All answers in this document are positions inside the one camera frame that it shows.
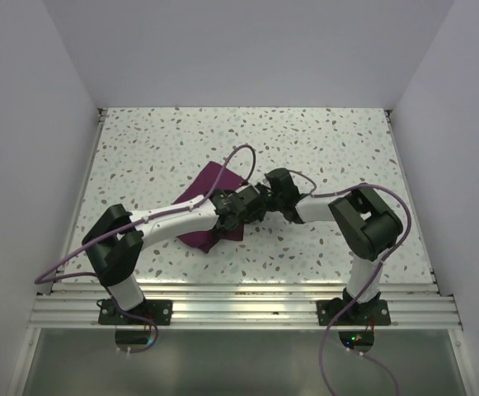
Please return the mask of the purple cloth mat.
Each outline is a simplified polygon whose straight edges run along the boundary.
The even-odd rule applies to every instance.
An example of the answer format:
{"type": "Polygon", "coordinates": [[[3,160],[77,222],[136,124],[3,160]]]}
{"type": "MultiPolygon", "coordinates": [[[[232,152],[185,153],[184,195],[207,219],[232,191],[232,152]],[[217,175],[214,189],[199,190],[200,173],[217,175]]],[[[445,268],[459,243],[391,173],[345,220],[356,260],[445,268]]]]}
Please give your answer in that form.
{"type": "MultiPolygon", "coordinates": [[[[178,196],[173,204],[192,200],[196,196],[205,195],[210,187],[214,184],[214,180],[219,174],[222,165],[216,162],[207,163],[195,180],[187,187],[187,189],[178,196]]],[[[220,190],[236,190],[244,182],[244,179],[235,172],[226,169],[219,179],[217,189],[220,190]]],[[[203,253],[208,253],[219,241],[229,240],[241,242],[244,237],[244,226],[240,225],[233,231],[216,232],[213,230],[186,233],[178,236],[178,238],[188,247],[197,248],[203,253]]]]}

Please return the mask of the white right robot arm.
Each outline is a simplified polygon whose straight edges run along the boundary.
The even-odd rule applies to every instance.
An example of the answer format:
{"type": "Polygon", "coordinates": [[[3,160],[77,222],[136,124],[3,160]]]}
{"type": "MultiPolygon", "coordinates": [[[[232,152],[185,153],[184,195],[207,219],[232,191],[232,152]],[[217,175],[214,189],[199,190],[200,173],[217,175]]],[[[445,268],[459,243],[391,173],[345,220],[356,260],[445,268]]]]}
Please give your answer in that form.
{"type": "Polygon", "coordinates": [[[372,313],[371,302],[379,296],[383,264],[411,230],[378,194],[398,199],[392,191],[367,183],[342,191],[302,193],[295,185],[295,172],[277,168],[265,174],[256,187],[265,196],[265,207],[279,212],[292,224],[333,222],[354,254],[350,280],[344,290],[342,313],[350,323],[362,323],[372,313]]]}

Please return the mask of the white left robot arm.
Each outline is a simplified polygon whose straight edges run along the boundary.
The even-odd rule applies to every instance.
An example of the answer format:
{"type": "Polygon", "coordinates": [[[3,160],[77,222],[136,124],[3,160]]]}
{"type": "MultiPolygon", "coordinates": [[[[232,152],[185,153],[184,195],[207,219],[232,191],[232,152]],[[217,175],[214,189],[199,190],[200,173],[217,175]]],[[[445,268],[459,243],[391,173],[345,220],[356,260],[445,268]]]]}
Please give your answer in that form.
{"type": "Polygon", "coordinates": [[[188,233],[225,233],[263,219],[265,198],[251,185],[215,190],[190,200],[148,211],[111,206],[82,240],[101,285],[118,304],[125,322],[141,322],[147,313],[134,275],[140,253],[155,243],[188,233]]]}

